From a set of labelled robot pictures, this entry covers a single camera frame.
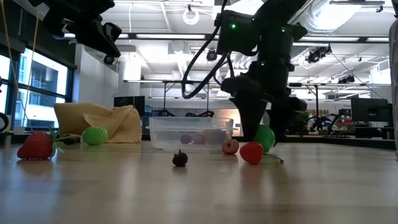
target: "yellow rope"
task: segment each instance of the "yellow rope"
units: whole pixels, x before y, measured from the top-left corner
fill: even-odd
[[[7,21],[6,21],[6,10],[4,8],[4,1],[5,0],[1,0],[1,10],[2,10],[2,19],[4,21],[4,29],[6,31],[6,42],[7,42],[7,47],[8,47],[8,54],[9,54],[9,58],[10,58],[10,63],[11,63],[11,69],[12,69],[12,74],[14,76],[14,82],[15,82],[15,87],[17,89],[17,92],[19,91],[18,89],[18,80],[17,80],[17,74],[14,68],[14,64],[12,62],[12,54],[11,54],[11,45],[10,45],[10,40],[9,40],[9,36],[8,36],[8,28],[7,28]],[[37,29],[39,27],[39,15],[40,12],[37,9],[37,15],[36,15],[36,27],[35,27],[35,34],[34,34],[34,38],[33,38],[33,51],[32,51],[32,61],[30,62],[30,72],[32,72],[32,64],[33,64],[33,55],[35,54],[35,47],[36,47],[36,38],[37,38]],[[29,76],[28,76],[28,83],[27,83],[27,94],[26,94],[26,101],[25,101],[25,106],[22,104],[22,94],[19,95],[19,100],[21,101],[21,106],[22,106],[22,110],[24,111],[24,116],[22,121],[27,120],[27,125],[30,126],[30,120],[28,119],[28,117],[26,116],[26,105],[27,105],[27,98],[29,95],[29,82],[30,82],[30,72],[29,72]]]

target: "strawberry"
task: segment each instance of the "strawberry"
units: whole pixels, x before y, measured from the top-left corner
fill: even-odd
[[[54,156],[55,150],[63,152],[56,139],[57,134],[50,128],[50,135],[44,131],[33,132],[18,150],[17,156],[20,159],[48,159]]]

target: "green ball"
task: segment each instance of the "green ball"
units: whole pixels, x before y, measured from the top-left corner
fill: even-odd
[[[90,127],[83,131],[81,138],[91,146],[99,146],[108,140],[108,132],[101,127]]]
[[[269,152],[269,150],[274,147],[275,134],[268,125],[260,124],[253,141],[260,143],[264,148],[264,152]]]

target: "wooden tabletop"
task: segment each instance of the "wooden tabletop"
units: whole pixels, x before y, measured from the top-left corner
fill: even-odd
[[[0,223],[398,223],[394,152],[278,144],[250,166],[239,156],[142,144],[69,146],[51,161],[0,148]]]

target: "plastic bin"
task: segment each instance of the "plastic bin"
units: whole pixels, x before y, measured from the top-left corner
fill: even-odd
[[[153,117],[147,128],[159,149],[221,150],[232,136],[233,123],[229,118]]]

